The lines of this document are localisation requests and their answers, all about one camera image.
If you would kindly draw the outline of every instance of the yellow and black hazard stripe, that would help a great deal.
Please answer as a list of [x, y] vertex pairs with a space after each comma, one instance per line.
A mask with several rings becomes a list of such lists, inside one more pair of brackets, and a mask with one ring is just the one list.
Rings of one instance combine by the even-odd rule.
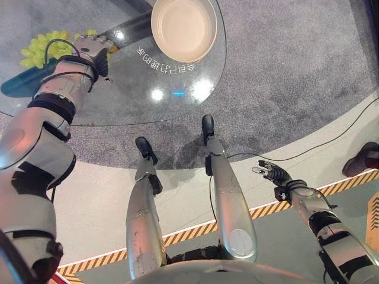
[[[362, 175], [345, 179], [340, 182], [336, 182], [329, 186], [319, 188], [319, 190], [325, 195], [333, 195], [342, 191], [345, 191], [354, 186], [361, 185], [363, 183], [370, 182], [374, 179], [379, 179], [379, 170], [372, 170]], [[257, 219], [267, 215], [271, 215], [276, 212], [280, 212], [291, 207], [287, 202], [273, 202], [268, 205], [259, 206], [250, 210], [250, 215], [252, 219]], [[205, 224], [199, 225], [197, 227], [192, 227], [187, 230], [179, 231], [177, 233], [169, 234], [163, 237], [163, 242], [165, 246], [170, 246], [172, 244], [180, 243], [182, 241], [187, 241], [192, 238], [196, 238], [200, 235], [206, 235], [217, 231], [217, 223], [215, 221], [207, 222]], [[75, 273], [81, 272], [88, 269], [93, 269], [106, 264], [118, 262], [126, 258], [126, 249], [121, 249], [118, 251], [113, 251], [111, 253], [93, 257], [82, 262], [77, 262], [74, 264], [67, 264], [61, 266], [58, 269], [58, 273], [62, 275], [68, 282], [72, 284], [83, 283]]]
[[379, 254], [379, 192], [367, 204], [366, 243]]

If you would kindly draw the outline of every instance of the round glass table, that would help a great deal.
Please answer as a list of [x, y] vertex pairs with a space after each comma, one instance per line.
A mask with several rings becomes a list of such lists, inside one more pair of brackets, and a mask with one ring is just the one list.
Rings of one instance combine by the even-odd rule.
[[[120, 50], [110, 57], [109, 80], [99, 78], [73, 125], [132, 125], [175, 118], [202, 103], [224, 70], [224, 22], [218, 2], [210, 2], [217, 16], [216, 41], [199, 62], [181, 63], [165, 56], [154, 41], [150, 17], [155, 1], [68, 1], [64, 6], [53, 1], [46, 7], [41, 0], [17, 4], [6, 0], [0, 11], [0, 53], [4, 57], [0, 83], [25, 71], [19, 65], [23, 58], [20, 50], [37, 34], [63, 29], [74, 34], [95, 28], [114, 40]], [[30, 100], [28, 95], [14, 97], [2, 92], [0, 111], [13, 116]]]

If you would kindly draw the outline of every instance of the robot leg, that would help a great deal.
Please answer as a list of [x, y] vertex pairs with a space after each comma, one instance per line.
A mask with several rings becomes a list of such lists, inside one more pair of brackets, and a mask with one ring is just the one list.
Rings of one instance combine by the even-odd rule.
[[258, 244], [245, 197], [224, 147], [214, 135], [211, 115], [203, 117], [202, 126], [204, 143], [210, 152], [205, 159], [205, 168], [207, 174], [214, 178], [221, 246], [228, 259], [253, 263], [257, 257]]
[[126, 218], [127, 258], [132, 279], [166, 265], [162, 232], [154, 203], [154, 196], [162, 191], [154, 168], [158, 160], [145, 138], [137, 138], [136, 144], [143, 160], [136, 173], [136, 184], [131, 192]]

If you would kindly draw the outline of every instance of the blue light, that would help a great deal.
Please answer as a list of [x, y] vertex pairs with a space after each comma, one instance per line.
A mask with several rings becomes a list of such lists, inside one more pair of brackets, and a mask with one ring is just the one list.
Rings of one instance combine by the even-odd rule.
[[172, 93], [174, 96], [185, 96], [185, 92], [183, 91], [175, 91]]

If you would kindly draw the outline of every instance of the green grapes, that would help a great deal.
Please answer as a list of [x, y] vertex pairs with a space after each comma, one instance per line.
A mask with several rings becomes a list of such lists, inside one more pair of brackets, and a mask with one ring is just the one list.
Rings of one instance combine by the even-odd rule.
[[[88, 36], [95, 36], [97, 35], [97, 31], [90, 28], [87, 30], [87, 32], [85, 32], [85, 34], [87, 34]], [[74, 43], [79, 36], [80, 34], [76, 33], [71, 42]], [[62, 40], [69, 40], [70, 33], [68, 30], [62, 30], [62, 31], [54, 30], [46, 34], [38, 34], [37, 38], [32, 38], [30, 40], [30, 44], [28, 45], [27, 49], [21, 49], [21, 54], [25, 56], [26, 58], [20, 61], [20, 65], [25, 68], [31, 68], [34, 66], [40, 69], [43, 68], [44, 54], [45, 54], [47, 43], [57, 38], [60, 38]], [[117, 51], [117, 48], [114, 48], [112, 49], [111, 53], [116, 52], [116, 51]], [[56, 59], [59, 59], [61, 56], [71, 55], [71, 54], [72, 54], [71, 46], [61, 41], [52, 43], [49, 46], [49, 50], [47, 51], [48, 58], [54, 57]]]

